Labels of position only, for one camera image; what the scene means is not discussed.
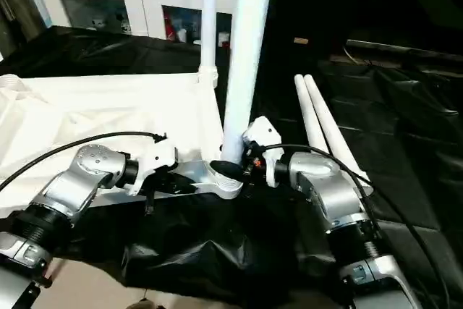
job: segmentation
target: black cable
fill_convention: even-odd
[[[429,264],[431,265],[431,268],[434,271],[434,274],[436,275],[436,278],[438,279],[439,283],[442,286],[443,290],[443,298],[444,298],[444,305],[446,309],[450,308],[450,295],[449,291],[447,289],[447,285],[445,283],[445,280],[442,277],[442,273],[438,270],[438,265],[436,261],[434,260],[433,256],[431,255],[428,246],[426,246],[425,241],[422,239],[420,234],[417,232],[415,229],[415,226],[413,226],[409,219],[402,213],[402,211],[399,209],[397,204],[395,204],[387,195],[384,194],[381,190],[379,190],[377,187],[374,187],[373,183],[370,180],[367,180],[364,177],[361,177],[359,174],[354,173],[354,175],[362,180],[365,184],[370,185],[371,187],[374,188],[374,190],[378,193],[378,195],[383,198],[383,200],[391,207],[391,209],[394,211],[395,214],[401,219],[402,223],[408,228],[410,231],[410,234],[414,237],[414,239],[417,241],[418,245],[420,246],[420,249],[423,251],[425,254],[426,258],[429,261]]]
[[[89,143],[90,141],[94,140],[99,140],[99,139],[104,139],[105,137],[119,137],[121,135],[138,135],[138,136],[143,136],[143,137],[151,137],[154,139],[154,141],[159,140],[159,135],[149,133],[149,132],[136,132],[136,131],[129,131],[129,132],[111,132],[111,133],[104,133],[100,135],[95,135],[93,137],[86,137],[85,139],[77,140],[72,143],[69,143],[67,145],[60,146],[59,148],[55,148],[54,150],[51,150],[47,153],[44,153],[42,156],[37,157],[33,161],[29,162],[25,166],[19,168],[17,171],[15,171],[12,175],[10,175],[5,181],[3,181],[0,184],[0,192],[8,186],[14,179],[16,179],[18,176],[20,176],[22,173],[26,172],[28,169],[32,168],[36,164],[42,162],[44,159],[47,159],[48,157],[51,157],[53,155],[56,155],[59,152],[62,152],[64,150],[67,150],[68,148],[73,148],[74,146],[82,145],[85,143]]]
[[[365,211],[370,217],[370,220],[372,221],[373,225],[375,225],[376,228],[378,228],[378,231],[380,231],[379,223],[376,217],[373,214],[373,209],[371,208],[370,202],[368,200],[368,196],[365,192],[365,189],[362,187],[360,184],[360,180],[365,182],[366,184],[370,185],[385,201],[386,203],[392,208],[392,210],[397,214],[397,216],[402,220],[402,223],[408,228],[410,234],[413,236],[413,238],[416,240],[417,244],[420,246],[420,249],[423,251],[425,254],[426,258],[428,259],[428,262],[433,269],[434,274],[436,275],[440,285],[442,286],[442,292],[443,292],[443,298],[444,298],[444,307],[445,309],[450,309],[450,296],[449,296],[449,291],[447,289],[447,285],[443,279],[443,275],[441,273],[441,270],[437,266],[437,262],[434,259],[434,257],[431,255],[428,247],[426,246],[425,242],[423,241],[422,237],[418,234],[417,230],[415,227],[410,223],[409,219],[402,213],[402,211],[399,209],[399,207],[383,192],[378,190],[378,188],[375,188],[373,183],[369,180],[367,180],[364,177],[361,177],[359,174],[353,172],[346,164],[344,164],[341,160],[337,159],[336,157],[332,156],[330,153],[327,153],[319,148],[314,148],[310,145],[299,145],[299,144],[275,144],[275,145],[269,145],[269,146],[264,146],[263,151],[271,150],[274,148],[292,148],[295,150],[305,150],[305,151],[312,151],[315,153],[318,153],[322,155],[323,157],[331,159],[333,162],[339,165],[339,167],[344,170],[354,181],[355,185],[357,186],[357,189],[360,192],[360,195],[362,196],[362,202],[365,207]]]

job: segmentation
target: white clamp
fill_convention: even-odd
[[[276,131],[275,127],[268,121],[267,117],[261,116],[250,124],[249,128],[243,135],[245,143],[249,144],[255,141],[260,146],[275,145],[281,143],[281,136]],[[266,179],[267,185],[277,187],[278,182],[275,180],[275,165],[276,162],[283,156],[282,148],[274,148],[263,153],[263,158],[266,160]]]
[[[173,166],[177,162],[177,149],[170,139],[152,144],[146,149],[143,156],[136,158],[138,173],[134,184],[127,192],[128,195],[137,195],[147,177],[156,173],[162,166]]]

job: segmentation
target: white pole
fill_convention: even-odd
[[[312,75],[305,75],[304,81],[333,155],[343,161],[353,172],[368,179],[367,174],[360,170],[357,161],[355,161],[352,152],[350,152],[349,146],[339,130],[338,125],[334,121],[325,99],[323,99],[323,96],[318,90]]]
[[[216,72],[216,1],[203,0],[200,72]]]
[[[297,97],[301,105],[302,118],[304,119],[305,132],[307,133],[309,145],[328,152],[328,146],[326,145],[317,113],[313,108],[312,100],[310,99],[302,75],[294,76],[294,83],[296,84]]]
[[[244,150],[242,135],[249,125],[267,8],[268,0],[238,0],[231,36],[233,51],[221,155],[224,161],[241,162]]]

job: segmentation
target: robotic arm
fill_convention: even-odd
[[[304,193],[319,215],[328,245],[339,269],[345,308],[421,309],[411,286],[379,231],[365,213],[362,201],[339,165],[316,153],[296,152],[287,160],[283,150],[263,146],[281,142],[265,118],[245,133],[243,166],[213,161],[219,173],[241,182],[280,182]]]
[[[0,232],[0,308],[30,308],[40,294],[55,250],[79,221],[100,188],[139,193],[145,178],[173,169],[177,152],[169,140],[155,143],[139,160],[102,145],[79,149],[68,170],[56,175],[19,213],[8,232]]]
[[[256,120],[244,138],[249,147],[244,168],[220,161],[211,162],[211,166],[242,182],[264,182],[271,187],[286,182],[309,197],[339,267],[345,308],[421,309],[337,163],[308,152],[296,152],[283,161],[282,149],[263,151],[262,146],[281,142],[266,119]],[[176,166],[177,152],[167,139],[155,143],[138,160],[102,145],[79,149],[68,170],[56,175],[24,211],[12,213],[10,228],[0,232],[0,308],[30,308],[40,294],[39,286],[51,286],[45,273],[53,254],[98,189],[123,187],[129,195],[136,195],[145,179],[160,174],[151,176],[156,190],[167,192],[165,189],[170,188],[178,193],[186,187],[194,192],[197,185],[188,181],[181,185],[181,180],[176,183],[166,175]]]

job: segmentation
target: glass cabinet door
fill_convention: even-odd
[[[124,0],[61,0],[71,27],[132,34]]]
[[[142,0],[44,0],[53,25],[147,35]]]
[[[203,0],[143,0],[149,36],[200,44]],[[217,44],[232,41],[233,12],[237,0],[217,0]]]
[[[181,43],[201,44],[201,10],[162,6],[166,39]],[[217,13],[217,46],[230,45],[232,15]]]

